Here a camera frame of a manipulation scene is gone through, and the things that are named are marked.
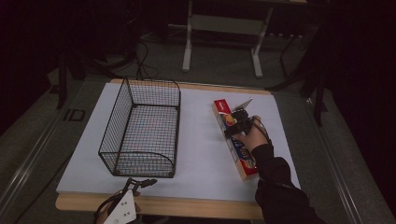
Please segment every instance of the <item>white paper sheet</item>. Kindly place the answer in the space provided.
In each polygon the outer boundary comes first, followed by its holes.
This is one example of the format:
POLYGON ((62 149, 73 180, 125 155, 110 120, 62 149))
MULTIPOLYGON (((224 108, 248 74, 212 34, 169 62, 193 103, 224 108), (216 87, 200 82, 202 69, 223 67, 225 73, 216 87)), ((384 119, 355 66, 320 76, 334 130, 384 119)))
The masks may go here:
MULTIPOLYGON (((113 176, 98 156, 99 146, 120 84, 106 84, 57 191, 114 193, 127 177, 113 176)), ((230 107, 249 98, 250 116, 262 117, 275 154, 290 165, 291 180, 300 187, 276 101, 271 95, 181 89, 177 170, 174 178, 140 189, 142 195, 254 202, 258 179, 243 182, 212 111, 213 101, 226 99, 230 107)))

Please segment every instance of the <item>red box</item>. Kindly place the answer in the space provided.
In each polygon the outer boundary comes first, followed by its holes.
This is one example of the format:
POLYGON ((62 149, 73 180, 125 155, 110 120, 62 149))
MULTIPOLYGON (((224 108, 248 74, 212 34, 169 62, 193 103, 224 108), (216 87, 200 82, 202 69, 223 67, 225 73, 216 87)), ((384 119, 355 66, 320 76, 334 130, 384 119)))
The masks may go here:
MULTIPOLYGON (((213 111, 224 135, 224 131, 235 124, 235 120, 231 115, 232 111, 230 107, 228 107, 227 101, 224 99, 213 102, 213 111)), ((233 161, 235 162, 241 178, 243 180, 248 180, 257 176, 254 159, 250 155, 250 152, 245 149, 244 144, 233 137, 226 139, 226 142, 233 155, 233 161)))

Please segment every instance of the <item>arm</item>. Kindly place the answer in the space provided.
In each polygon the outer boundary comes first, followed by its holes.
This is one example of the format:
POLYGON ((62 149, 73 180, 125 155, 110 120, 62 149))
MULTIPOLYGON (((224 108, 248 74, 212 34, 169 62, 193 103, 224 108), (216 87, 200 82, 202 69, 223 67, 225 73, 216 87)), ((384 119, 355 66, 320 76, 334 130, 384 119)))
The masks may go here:
MULTIPOLYGON (((259 126, 260 118, 255 118, 255 123, 259 126)), ((238 134, 235 138, 245 144, 256 160, 260 176, 256 202, 267 224, 325 223, 309 205, 305 193, 291 183, 288 163, 274 157, 274 147, 264 128, 260 131, 253 126, 248 135, 238 134)))

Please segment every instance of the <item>black wire basket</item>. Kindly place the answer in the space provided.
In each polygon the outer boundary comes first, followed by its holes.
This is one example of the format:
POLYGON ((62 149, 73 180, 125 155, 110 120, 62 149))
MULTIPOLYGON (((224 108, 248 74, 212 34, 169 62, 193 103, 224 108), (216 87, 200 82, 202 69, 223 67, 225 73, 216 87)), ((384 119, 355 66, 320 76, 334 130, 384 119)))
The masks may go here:
POLYGON ((126 77, 99 156, 113 175, 173 177, 179 121, 180 89, 176 82, 126 77))

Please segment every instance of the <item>black sleeve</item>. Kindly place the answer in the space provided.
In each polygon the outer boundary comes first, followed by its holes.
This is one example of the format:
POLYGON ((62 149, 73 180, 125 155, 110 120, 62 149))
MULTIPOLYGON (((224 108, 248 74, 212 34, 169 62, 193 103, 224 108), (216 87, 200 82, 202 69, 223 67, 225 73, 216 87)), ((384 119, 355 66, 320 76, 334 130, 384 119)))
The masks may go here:
POLYGON ((325 223, 309 205, 305 193, 291 183, 288 163, 283 158, 274 158, 272 145, 254 148, 252 156, 260 175, 256 202, 267 224, 325 223))

